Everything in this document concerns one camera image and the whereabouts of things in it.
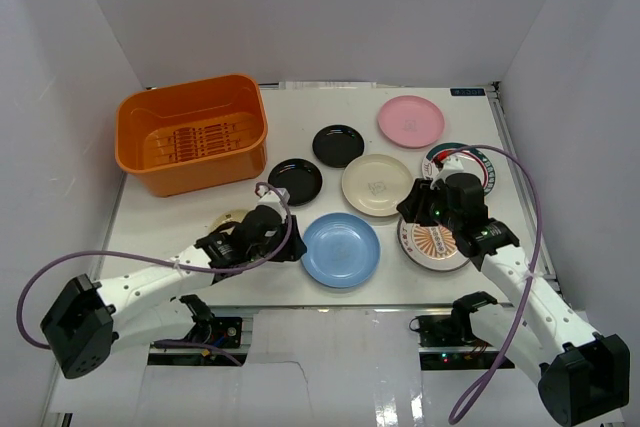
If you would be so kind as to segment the pink plate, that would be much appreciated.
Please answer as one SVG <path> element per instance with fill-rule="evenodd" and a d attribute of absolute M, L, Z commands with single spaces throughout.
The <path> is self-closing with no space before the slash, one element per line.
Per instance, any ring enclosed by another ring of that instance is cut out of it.
<path fill-rule="evenodd" d="M 431 101 L 414 95 L 394 97 L 385 102 L 377 123 L 393 143 L 405 148 L 423 148 L 436 142 L 444 133 L 445 118 Z"/>

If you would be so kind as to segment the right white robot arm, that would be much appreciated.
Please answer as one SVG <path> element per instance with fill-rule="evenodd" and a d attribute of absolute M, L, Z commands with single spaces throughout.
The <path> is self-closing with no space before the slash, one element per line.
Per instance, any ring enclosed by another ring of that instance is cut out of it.
<path fill-rule="evenodd" d="M 483 340 L 504 347 L 536 385 L 550 416 L 576 426 L 629 402 L 630 351 L 616 334 L 604 336 L 583 320 L 545 279 L 537 279 L 519 239 L 488 214 L 477 177 L 454 173 L 432 182 L 415 180 L 397 208 L 402 219 L 448 229 L 458 251 L 514 305 L 509 314 L 479 291 L 453 303 L 453 337 L 472 346 Z"/>

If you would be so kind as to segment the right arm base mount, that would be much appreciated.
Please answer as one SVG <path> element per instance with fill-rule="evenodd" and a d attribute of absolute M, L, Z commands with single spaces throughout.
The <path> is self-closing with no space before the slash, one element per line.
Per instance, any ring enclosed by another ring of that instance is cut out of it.
<path fill-rule="evenodd" d="M 416 316 L 408 327 L 418 335 L 423 371 L 486 370 L 498 354 L 484 341 L 464 338 L 449 316 Z"/>

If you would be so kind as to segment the cream plate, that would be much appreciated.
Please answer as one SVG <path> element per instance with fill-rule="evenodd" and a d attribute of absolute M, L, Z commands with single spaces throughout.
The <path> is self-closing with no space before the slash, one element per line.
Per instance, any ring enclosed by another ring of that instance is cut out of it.
<path fill-rule="evenodd" d="M 360 156 L 345 168 L 341 187 L 347 202 L 373 217 L 398 213 L 397 207 L 409 195 L 415 177 L 394 157 L 382 154 Z"/>

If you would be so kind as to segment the blue plate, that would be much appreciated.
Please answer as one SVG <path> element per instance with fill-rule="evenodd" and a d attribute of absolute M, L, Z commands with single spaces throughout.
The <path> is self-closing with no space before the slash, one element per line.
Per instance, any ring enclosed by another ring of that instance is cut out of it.
<path fill-rule="evenodd" d="M 316 282 L 329 288 L 351 289 L 376 272 L 381 246 L 374 229 L 348 213 L 330 213 L 314 220 L 303 241 L 307 252 L 301 263 Z"/>

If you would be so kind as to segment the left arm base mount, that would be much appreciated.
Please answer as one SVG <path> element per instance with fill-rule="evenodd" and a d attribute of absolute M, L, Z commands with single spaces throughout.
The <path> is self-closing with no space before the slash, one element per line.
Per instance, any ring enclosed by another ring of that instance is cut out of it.
<path fill-rule="evenodd" d="M 191 294 L 173 299 L 172 307 L 185 307 L 188 330 L 181 337 L 164 336 L 151 343 L 157 350 L 198 351 L 205 366 L 237 366 L 243 362 L 227 348 L 239 348 L 242 336 L 241 317 L 217 317 L 198 296 Z"/>

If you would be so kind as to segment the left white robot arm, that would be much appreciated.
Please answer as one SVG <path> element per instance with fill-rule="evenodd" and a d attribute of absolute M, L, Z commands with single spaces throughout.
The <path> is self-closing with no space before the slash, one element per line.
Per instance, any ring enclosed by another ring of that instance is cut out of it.
<path fill-rule="evenodd" d="M 244 264 L 296 262 L 306 251 L 296 217 L 261 205 L 239 222 L 219 225 L 165 266 L 98 281 L 71 279 L 41 330 L 67 379 L 88 375 L 129 347 L 221 349 L 228 342 L 197 291 L 237 275 Z"/>

